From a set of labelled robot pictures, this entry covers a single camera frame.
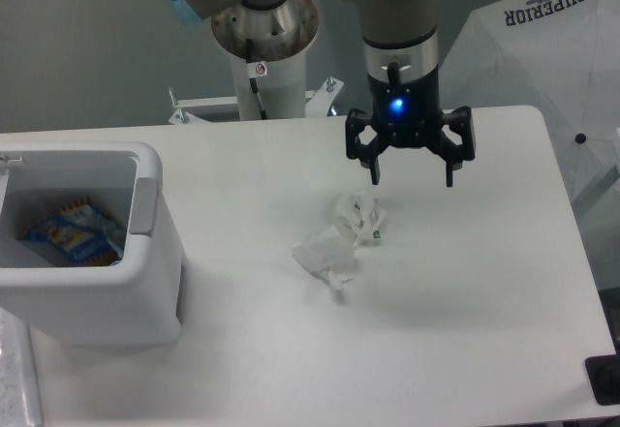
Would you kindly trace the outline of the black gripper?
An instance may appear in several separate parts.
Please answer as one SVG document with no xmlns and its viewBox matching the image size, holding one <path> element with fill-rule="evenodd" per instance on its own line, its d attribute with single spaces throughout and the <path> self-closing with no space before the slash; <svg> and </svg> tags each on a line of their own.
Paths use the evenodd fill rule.
<svg viewBox="0 0 620 427">
<path fill-rule="evenodd" d="M 346 155 L 370 171 L 373 185 L 380 183 L 379 156 L 388 149 L 426 146 L 446 163 L 446 184 L 464 161 L 476 157 L 472 110 L 468 106 L 442 112 L 439 106 L 438 67 L 429 74 L 393 88 L 388 82 L 368 77 L 373 117 L 352 107 L 345 120 Z M 376 135 L 362 143 L 360 135 L 372 127 Z"/>
</svg>

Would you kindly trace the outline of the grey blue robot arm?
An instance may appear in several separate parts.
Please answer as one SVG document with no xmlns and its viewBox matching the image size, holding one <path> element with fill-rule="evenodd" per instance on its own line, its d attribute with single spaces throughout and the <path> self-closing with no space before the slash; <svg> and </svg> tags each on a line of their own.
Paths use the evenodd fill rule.
<svg viewBox="0 0 620 427">
<path fill-rule="evenodd" d="M 209 20 L 230 56 L 240 116 L 300 116 L 305 107 L 305 52 L 318 33 L 312 0 L 167 0 L 185 23 Z M 441 110 L 437 0 L 343 0 L 359 15 L 372 109 L 352 108 L 346 153 L 380 178 L 388 148 L 427 148 L 447 173 L 476 156 L 472 112 Z"/>
</svg>

